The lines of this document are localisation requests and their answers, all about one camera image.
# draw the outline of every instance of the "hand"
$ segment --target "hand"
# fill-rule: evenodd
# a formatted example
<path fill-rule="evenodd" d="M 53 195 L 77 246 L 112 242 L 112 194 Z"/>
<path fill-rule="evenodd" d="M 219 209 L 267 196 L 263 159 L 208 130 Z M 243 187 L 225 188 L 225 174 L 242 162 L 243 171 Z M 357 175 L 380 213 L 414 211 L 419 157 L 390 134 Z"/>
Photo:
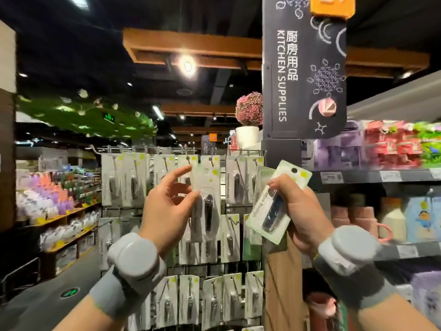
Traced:
<path fill-rule="evenodd" d="M 191 168 L 187 165 L 169 172 L 150 191 L 144 203 L 139 235 L 155 244 L 162 259 L 182 238 L 192 206 L 199 196 L 198 191 L 191 191 L 191 186 L 177 182 Z"/>
<path fill-rule="evenodd" d="M 288 228 L 292 241 L 301 252 L 314 257 L 318 246 L 334 231 L 314 192 L 309 187 L 301 190 L 286 174 L 271 179 L 268 186 L 280 192 L 287 203 L 294 222 L 294 227 Z"/>

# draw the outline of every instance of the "white flower pot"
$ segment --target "white flower pot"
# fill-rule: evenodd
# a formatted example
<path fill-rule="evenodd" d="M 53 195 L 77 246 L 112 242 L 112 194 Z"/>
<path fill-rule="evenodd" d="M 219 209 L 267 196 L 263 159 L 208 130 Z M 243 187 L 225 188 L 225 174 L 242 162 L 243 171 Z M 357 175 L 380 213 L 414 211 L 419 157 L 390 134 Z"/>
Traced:
<path fill-rule="evenodd" d="M 236 142 L 240 149 L 257 144 L 259 142 L 259 128 L 250 126 L 237 127 Z"/>

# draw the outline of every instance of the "ceiling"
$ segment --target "ceiling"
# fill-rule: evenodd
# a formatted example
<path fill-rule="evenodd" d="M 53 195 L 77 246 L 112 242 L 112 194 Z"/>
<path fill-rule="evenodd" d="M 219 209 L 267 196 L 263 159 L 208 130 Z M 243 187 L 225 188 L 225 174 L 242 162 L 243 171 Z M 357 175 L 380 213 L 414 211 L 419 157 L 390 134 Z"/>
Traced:
<path fill-rule="evenodd" d="M 356 0 L 348 22 L 348 45 L 431 53 L 430 69 L 441 69 L 441 0 Z M 262 37 L 262 0 L 0 0 L 0 20 L 17 32 L 20 91 L 63 94 L 85 88 L 155 119 L 152 104 L 235 105 L 241 95 L 262 90 L 259 71 L 199 68 L 196 80 L 174 66 L 134 64 L 122 45 L 127 27 L 177 32 Z M 348 79 L 348 105 L 400 83 L 393 79 Z M 182 96 L 179 89 L 191 90 Z M 234 117 L 168 116 L 158 121 L 161 145 L 171 145 L 172 127 L 238 126 Z"/>

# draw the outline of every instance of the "pink flower arrangement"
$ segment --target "pink flower arrangement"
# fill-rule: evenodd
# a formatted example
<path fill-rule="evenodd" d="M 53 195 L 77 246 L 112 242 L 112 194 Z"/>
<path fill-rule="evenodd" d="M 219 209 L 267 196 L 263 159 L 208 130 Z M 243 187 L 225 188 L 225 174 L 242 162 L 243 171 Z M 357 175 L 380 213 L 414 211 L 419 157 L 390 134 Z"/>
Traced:
<path fill-rule="evenodd" d="M 262 94 L 252 92 L 242 96 L 236 103 L 236 118 L 242 125 L 259 126 L 263 123 Z"/>

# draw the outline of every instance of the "aisle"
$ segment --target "aisle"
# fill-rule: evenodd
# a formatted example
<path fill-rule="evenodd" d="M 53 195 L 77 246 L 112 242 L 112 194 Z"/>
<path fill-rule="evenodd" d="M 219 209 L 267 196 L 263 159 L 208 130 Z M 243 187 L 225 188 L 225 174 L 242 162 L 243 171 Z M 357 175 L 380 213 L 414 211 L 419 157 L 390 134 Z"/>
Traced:
<path fill-rule="evenodd" d="M 99 280 L 97 247 L 86 253 L 58 278 L 24 290 L 0 308 L 1 331 L 51 331 Z M 66 290 L 78 294 L 61 299 Z"/>

